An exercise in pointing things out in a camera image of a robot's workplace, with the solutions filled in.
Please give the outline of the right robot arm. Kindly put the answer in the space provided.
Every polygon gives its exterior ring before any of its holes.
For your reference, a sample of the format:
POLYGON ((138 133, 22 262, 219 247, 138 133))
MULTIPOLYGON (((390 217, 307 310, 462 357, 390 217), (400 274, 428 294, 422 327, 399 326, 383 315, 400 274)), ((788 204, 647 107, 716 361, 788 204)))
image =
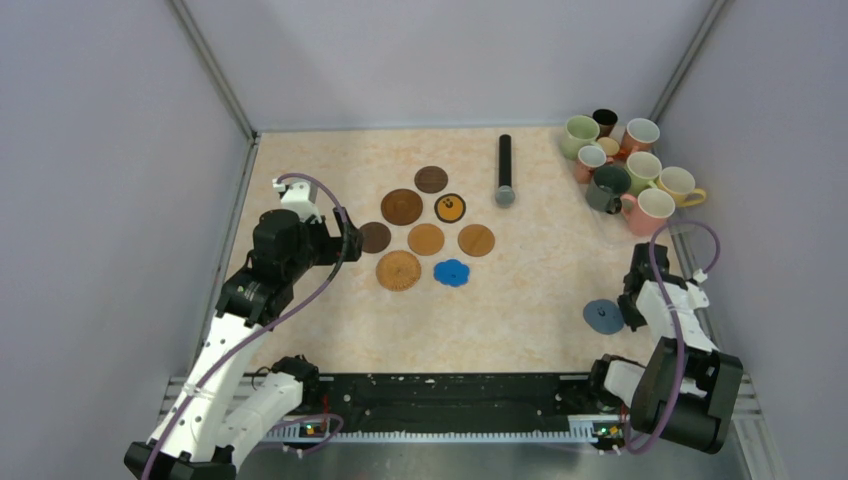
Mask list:
POLYGON ((591 368, 586 397, 600 412, 624 408, 636 432, 716 454, 729 432, 743 365, 720 351, 696 316, 709 304, 705 274, 672 274, 667 254, 663 245, 637 244, 617 299, 625 326, 650 330, 650 359, 641 365, 604 355, 591 368))

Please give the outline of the brown ringed wooden coaster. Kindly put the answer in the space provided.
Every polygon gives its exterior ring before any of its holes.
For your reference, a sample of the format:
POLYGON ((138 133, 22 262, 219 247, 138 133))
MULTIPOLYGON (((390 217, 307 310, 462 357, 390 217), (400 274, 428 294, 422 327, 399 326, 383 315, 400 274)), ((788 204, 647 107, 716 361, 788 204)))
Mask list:
POLYGON ((413 190, 395 189, 383 197, 380 210, 383 218, 390 224, 406 226, 420 218, 423 212, 423 200, 413 190))

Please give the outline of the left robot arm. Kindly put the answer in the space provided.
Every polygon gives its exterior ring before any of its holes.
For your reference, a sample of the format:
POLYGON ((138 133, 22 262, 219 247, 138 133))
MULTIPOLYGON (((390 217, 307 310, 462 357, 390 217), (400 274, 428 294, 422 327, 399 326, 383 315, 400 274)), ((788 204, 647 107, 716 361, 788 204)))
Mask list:
POLYGON ((319 404, 317 369, 286 357, 282 371, 238 407, 230 406, 266 334, 316 299, 291 304, 295 283, 312 267, 339 272, 362 252, 343 207, 333 210, 340 236, 323 217, 287 209, 262 214, 243 266, 223 285, 210 329, 182 391, 148 440, 128 447, 124 464, 137 479, 233 479, 277 421, 319 404))

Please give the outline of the dark brown wooden coaster bottom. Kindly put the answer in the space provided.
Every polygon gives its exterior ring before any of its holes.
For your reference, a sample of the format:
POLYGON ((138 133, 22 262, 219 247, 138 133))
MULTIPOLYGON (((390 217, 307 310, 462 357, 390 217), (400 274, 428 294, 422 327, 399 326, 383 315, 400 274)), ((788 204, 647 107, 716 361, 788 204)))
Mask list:
POLYGON ((359 228, 359 232, 362 235, 362 251, 364 253, 380 253, 391 243, 391 231, 381 222, 368 222, 359 228))

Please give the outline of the woven rattan coaster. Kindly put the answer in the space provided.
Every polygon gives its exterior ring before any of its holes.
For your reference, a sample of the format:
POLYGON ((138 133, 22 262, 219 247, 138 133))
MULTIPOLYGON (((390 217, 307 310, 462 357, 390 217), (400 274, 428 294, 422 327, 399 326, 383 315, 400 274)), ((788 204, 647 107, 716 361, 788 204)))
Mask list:
POLYGON ((412 288, 422 275, 418 258, 405 250, 395 250, 385 254, 377 263, 378 283, 392 292, 401 292, 412 288))

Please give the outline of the grey blue coaster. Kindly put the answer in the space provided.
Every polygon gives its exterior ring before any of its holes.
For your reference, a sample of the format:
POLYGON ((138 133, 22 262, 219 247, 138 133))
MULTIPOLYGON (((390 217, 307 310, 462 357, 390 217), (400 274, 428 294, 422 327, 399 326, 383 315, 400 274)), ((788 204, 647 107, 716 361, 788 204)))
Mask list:
POLYGON ((586 324, 595 332, 602 335, 614 335, 624 326, 624 318, 618 305, 608 299, 597 299, 588 302, 583 308, 582 315, 586 324))

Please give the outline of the blue flower coaster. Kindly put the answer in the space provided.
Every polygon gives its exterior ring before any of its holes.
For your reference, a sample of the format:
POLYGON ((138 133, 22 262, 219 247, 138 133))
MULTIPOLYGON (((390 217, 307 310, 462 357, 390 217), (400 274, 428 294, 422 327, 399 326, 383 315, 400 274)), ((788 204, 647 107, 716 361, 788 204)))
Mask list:
POLYGON ((442 285, 453 288, 466 285, 470 279, 470 273, 470 267, 457 259, 439 262, 433 268, 434 279, 442 285))

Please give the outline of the light wooden coaster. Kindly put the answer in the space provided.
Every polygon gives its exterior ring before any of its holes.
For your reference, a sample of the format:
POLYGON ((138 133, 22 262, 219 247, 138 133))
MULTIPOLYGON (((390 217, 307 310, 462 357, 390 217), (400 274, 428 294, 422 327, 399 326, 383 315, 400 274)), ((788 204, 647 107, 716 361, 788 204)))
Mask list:
POLYGON ((485 225, 471 224, 459 232, 457 241, 460 250, 465 254, 471 257, 483 257, 494 249, 496 237, 485 225))
POLYGON ((435 255, 442 250, 444 243, 443 231, 430 223, 416 225, 407 236, 408 247, 420 256, 435 255))

